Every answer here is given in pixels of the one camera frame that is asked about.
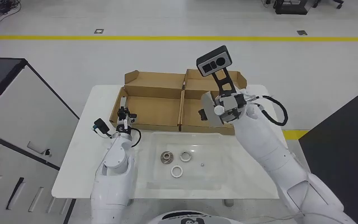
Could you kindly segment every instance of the clear plastic tray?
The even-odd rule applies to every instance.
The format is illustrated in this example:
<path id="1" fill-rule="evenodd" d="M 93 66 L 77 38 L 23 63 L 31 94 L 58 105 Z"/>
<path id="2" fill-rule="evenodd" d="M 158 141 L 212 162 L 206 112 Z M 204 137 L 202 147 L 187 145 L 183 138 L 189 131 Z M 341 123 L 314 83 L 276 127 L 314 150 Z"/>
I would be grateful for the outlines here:
<path id="1" fill-rule="evenodd" d="M 173 153 L 170 164 L 163 164 L 161 154 Z M 183 151 L 191 152 L 191 160 L 183 162 Z M 148 158 L 147 188 L 149 189 L 205 189 L 217 190 L 226 181 L 223 172 L 225 144 L 216 133 L 167 133 L 154 132 L 151 136 Z M 180 178 L 171 175 L 173 166 L 183 169 Z"/>

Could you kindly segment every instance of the cardboard box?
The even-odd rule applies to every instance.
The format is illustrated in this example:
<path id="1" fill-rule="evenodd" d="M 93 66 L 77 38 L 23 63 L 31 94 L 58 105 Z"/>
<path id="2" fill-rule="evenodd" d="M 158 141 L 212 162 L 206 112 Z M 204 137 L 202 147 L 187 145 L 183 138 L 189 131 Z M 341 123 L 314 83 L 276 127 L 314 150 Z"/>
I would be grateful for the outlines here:
<path id="1" fill-rule="evenodd" d="M 225 77 L 223 71 L 216 73 L 219 79 Z M 240 72 L 229 71 L 233 83 L 238 88 L 246 88 L 247 81 Z M 188 69 L 185 74 L 185 88 L 182 92 L 180 125 L 182 132 L 220 133 L 234 135 L 231 124 L 224 127 L 214 128 L 209 126 L 208 121 L 202 121 L 198 111 L 202 109 L 201 96 L 211 91 L 214 97 L 219 95 L 219 88 L 212 76 L 203 77 L 196 69 Z"/>
<path id="2" fill-rule="evenodd" d="M 181 96 L 185 74 L 134 71 L 125 74 L 110 122 L 116 127 L 120 99 L 127 97 L 131 113 L 137 114 L 133 127 L 146 130 L 180 130 Z"/>

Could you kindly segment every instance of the metal washer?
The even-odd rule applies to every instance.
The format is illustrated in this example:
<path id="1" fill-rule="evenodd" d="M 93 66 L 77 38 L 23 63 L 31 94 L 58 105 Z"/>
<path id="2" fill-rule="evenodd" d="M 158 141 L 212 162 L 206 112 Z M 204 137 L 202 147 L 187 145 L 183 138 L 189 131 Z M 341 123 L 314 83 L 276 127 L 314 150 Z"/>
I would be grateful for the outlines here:
<path id="1" fill-rule="evenodd" d="M 169 154 L 169 159 L 165 159 L 165 158 L 164 158 L 164 155 L 165 155 L 165 154 Z M 172 152 L 170 152 L 170 151 L 165 151 L 165 152 L 163 152 L 163 153 L 161 154 L 161 161 L 162 161 L 162 163 L 164 163 L 164 164 L 171 164 L 171 163 L 173 162 L 173 160 L 174 160 L 174 155 L 173 155 Z"/>

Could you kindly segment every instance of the metal ring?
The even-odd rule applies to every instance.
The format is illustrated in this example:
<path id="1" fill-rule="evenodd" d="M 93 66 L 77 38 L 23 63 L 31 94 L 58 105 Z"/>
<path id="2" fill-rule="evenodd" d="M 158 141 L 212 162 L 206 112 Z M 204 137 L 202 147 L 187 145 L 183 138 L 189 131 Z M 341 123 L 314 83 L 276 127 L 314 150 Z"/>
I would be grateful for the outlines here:
<path id="1" fill-rule="evenodd" d="M 183 158 L 183 155 L 184 155 L 185 153 L 187 153 L 187 154 L 189 155 L 189 158 L 187 158 L 187 159 L 184 159 L 184 158 Z M 182 152 L 182 153 L 180 154 L 180 160 L 183 161 L 183 162 L 189 162 L 189 161 L 191 160 L 191 153 L 190 153 L 189 151 L 184 151 L 184 152 Z"/>
<path id="2" fill-rule="evenodd" d="M 174 155 L 170 151 L 165 151 L 161 154 L 161 161 L 164 164 L 170 164 L 171 162 L 173 162 L 173 159 L 174 159 Z"/>
<path id="3" fill-rule="evenodd" d="M 179 174 L 179 175 L 174 175 L 173 170 L 174 170 L 175 168 L 179 168 L 179 169 L 180 169 L 180 174 Z M 178 165 L 173 166 L 170 173 L 172 174 L 172 176 L 173 176 L 174 178 L 180 178 L 181 175 L 183 175 L 183 168 L 182 168 L 181 166 L 178 166 Z"/>

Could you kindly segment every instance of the yellow floor line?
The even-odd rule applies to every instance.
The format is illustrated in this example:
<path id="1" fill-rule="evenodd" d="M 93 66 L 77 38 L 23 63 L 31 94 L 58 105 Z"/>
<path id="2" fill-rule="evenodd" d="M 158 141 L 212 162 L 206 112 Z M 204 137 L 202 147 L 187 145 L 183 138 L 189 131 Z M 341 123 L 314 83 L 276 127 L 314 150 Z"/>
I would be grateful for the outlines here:
<path id="1" fill-rule="evenodd" d="M 0 35 L 0 40 L 142 40 L 142 41 L 276 41 L 276 42 L 357 42 L 358 37 L 319 36 L 37 36 Z"/>
<path id="2" fill-rule="evenodd" d="M 299 140 L 309 130 L 282 130 L 286 140 Z"/>

